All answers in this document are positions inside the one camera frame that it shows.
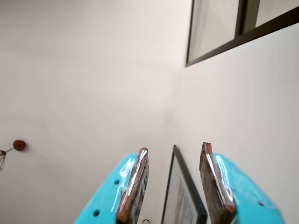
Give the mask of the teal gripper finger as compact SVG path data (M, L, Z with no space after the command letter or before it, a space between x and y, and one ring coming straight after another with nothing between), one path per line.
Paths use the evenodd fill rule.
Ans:
M228 157L204 142L199 171L213 224L283 224L277 205Z
M149 178L148 149L128 154L75 220L76 224L136 224Z

